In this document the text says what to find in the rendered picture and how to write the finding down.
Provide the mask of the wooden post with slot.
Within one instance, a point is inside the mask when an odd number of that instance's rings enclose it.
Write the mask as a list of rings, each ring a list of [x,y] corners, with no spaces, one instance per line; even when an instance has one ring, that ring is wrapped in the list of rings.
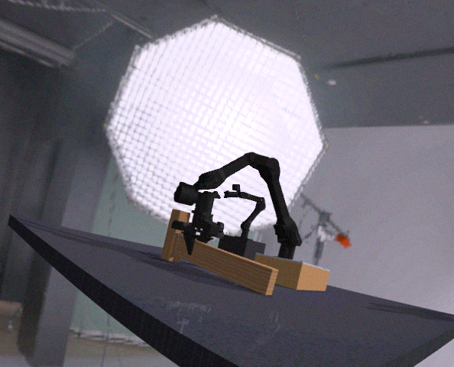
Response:
[[[180,257],[176,256],[174,251],[177,245],[178,236],[183,235],[183,233],[181,233],[182,230],[172,229],[171,225],[174,220],[189,223],[190,214],[191,213],[184,212],[178,209],[172,209],[170,221],[167,227],[166,239],[164,241],[164,247],[161,253],[161,258],[166,259],[168,261],[180,262]]]

